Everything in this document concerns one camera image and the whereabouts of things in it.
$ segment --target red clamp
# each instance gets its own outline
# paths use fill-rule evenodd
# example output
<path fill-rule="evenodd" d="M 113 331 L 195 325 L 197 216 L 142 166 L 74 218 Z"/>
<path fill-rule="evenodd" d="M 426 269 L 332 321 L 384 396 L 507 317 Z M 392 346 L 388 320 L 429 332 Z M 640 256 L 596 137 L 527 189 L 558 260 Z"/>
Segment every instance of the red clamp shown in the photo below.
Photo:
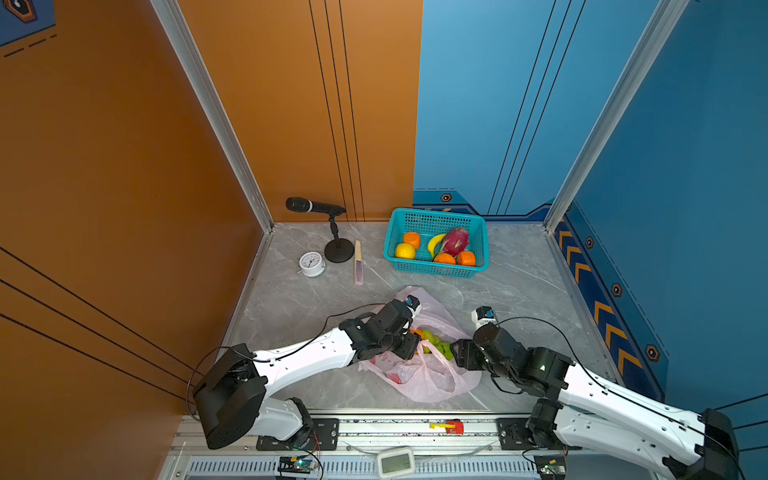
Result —
<path fill-rule="evenodd" d="M 449 435 L 464 435 L 464 424 L 459 420 L 448 420 L 446 423 L 448 425 L 454 425 L 456 428 L 446 429 L 445 433 Z"/>

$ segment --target digital display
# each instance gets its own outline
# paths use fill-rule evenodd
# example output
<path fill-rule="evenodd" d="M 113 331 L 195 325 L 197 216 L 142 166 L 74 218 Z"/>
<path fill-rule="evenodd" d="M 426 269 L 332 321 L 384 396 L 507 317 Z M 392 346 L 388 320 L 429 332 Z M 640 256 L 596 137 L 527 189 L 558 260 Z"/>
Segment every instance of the digital display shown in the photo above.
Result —
<path fill-rule="evenodd" d="M 382 458 L 382 473 L 385 475 L 401 470 L 408 470 L 409 468 L 411 468 L 411 459 L 407 453 Z"/>

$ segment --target lemon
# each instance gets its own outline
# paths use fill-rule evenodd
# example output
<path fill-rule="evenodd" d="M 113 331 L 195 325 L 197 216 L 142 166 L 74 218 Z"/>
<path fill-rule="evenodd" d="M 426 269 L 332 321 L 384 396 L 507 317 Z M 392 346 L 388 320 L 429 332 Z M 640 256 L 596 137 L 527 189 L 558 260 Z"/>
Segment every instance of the lemon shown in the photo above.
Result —
<path fill-rule="evenodd" d="M 416 258 L 416 249 L 410 243 L 401 243 L 395 248 L 395 257 L 413 260 Z"/>

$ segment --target banana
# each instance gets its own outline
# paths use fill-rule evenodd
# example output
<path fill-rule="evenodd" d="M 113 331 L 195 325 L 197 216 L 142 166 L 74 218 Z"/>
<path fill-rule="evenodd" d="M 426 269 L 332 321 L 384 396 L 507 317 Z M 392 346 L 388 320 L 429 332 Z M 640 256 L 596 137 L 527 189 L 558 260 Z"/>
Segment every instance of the banana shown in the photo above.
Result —
<path fill-rule="evenodd" d="M 429 244 L 427 245 L 427 250 L 429 250 L 429 254 L 432 255 L 432 258 L 435 258 L 435 247 L 437 247 L 440 244 L 440 242 L 442 242 L 442 239 L 445 238 L 445 235 L 446 235 L 445 233 L 435 235 L 429 241 Z"/>

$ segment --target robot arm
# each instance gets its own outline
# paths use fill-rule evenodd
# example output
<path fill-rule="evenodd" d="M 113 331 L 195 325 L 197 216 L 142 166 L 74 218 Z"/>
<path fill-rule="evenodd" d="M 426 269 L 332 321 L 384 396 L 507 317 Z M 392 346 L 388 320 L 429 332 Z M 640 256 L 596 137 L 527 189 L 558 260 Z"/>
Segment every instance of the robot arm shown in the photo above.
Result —
<path fill-rule="evenodd" d="M 208 447 L 224 447 L 243 435 L 269 435 L 289 447 L 304 446 L 313 430 L 304 404 L 275 400 L 272 394 L 386 351 L 411 359 L 419 337 L 409 327 L 419 308 L 409 296 L 405 302 L 387 303 L 377 314 L 345 320 L 310 342 L 254 353 L 245 344 L 228 349 L 194 388 Z M 738 480 L 738 447 L 725 415 L 667 406 L 554 350 L 526 349 L 492 322 L 488 307 L 478 309 L 474 320 L 479 328 L 472 340 L 451 345 L 456 362 L 504 377 L 539 398 L 526 423 L 531 443 L 547 449 L 586 447 L 670 480 Z"/>
<path fill-rule="evenodd" d="M 271 399 L 272 394 L 380 353 L 413 358 L 420 338 L 409 327 L 420 308 L 419 300 L 408 296 L 404 302 L 387 303 L 377 314 L 344 320 L 309 342 L 254 353 L 244 343 L 228 349 L 193 390 L 208 448 L 220 449 L 243 435 L 304 445 L 313 430 L 306 407 L 299 399 Z"/>
<path fill-rule="evenodd" d="M 605 452 L 665 478 L 737 480 L 730 420 L 664 405 L 601 378 L 544 347 L 526 349 L 494 323 L 452 344 L 459 366 L 488 370 L 540 397 L 526 427 L 542 448 Z"/>

